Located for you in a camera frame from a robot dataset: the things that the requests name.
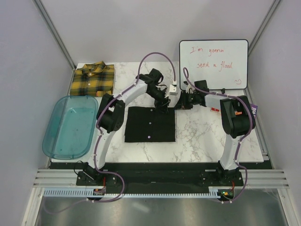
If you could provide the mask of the black long sleeve shirt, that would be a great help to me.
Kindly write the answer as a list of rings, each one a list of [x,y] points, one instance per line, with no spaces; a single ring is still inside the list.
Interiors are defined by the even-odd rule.
[[[162,113],[151,107],[129,107],[125,128],[126,143],[175,142],[175,110]]]

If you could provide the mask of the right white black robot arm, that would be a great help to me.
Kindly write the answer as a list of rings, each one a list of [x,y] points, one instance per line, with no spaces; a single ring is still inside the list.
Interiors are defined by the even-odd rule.
[[[239,150],[245,139],[255,128],[255,118],[247,96],[227,96],[224,93],[210,92],[206,80],[196,81],[192,86],[188,82],[186,91],[182,91],[175,105],[177,110],[189,110],[194,105],[214,108],[220,111],[222,128],[226,133],[226,142],[219,165],[222,170],[215,174],[216,182],[227,185],[232,180],[231,170],[239,167]]]

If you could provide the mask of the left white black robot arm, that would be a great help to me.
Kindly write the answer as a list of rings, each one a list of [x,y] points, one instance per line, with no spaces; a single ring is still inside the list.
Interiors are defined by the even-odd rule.
[[[102,97],[96,115],[98,138],[91,155],[95,169],[90,170],[87,174],[87,180],[91,184],[99,185],[103,181],[103,173],[100,169],[105,165],[106,154],[113,136],[124,122],[126,106],[146,93],[155,100],[155,111],[168,112],[170,99],[166,96],[165,89],[158,88],[163,79],[159,70],[152,69],[149,74],[139,74],[130,86],[119,93],[105,94]]]

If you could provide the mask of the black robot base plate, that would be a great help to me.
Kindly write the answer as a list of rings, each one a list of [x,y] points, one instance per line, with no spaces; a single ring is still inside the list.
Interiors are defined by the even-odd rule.
[[[97,172],[77,164],[77,186],[104,186],[108,194],[195,194],[209,187],[243,186],[239,169],[223,171],[218,163],[106,163]]]

